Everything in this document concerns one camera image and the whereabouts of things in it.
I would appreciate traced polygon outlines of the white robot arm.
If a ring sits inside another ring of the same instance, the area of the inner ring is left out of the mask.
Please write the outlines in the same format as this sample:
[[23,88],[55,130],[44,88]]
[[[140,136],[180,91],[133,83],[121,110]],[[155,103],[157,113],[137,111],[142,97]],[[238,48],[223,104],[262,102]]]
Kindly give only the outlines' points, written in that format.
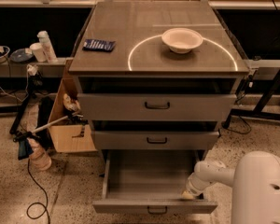
[[221,161],[199,161],[185,192],[198,196],[221,183],[232,188],[231,224],[280,224],[280,158],[253,151],[231,169]]

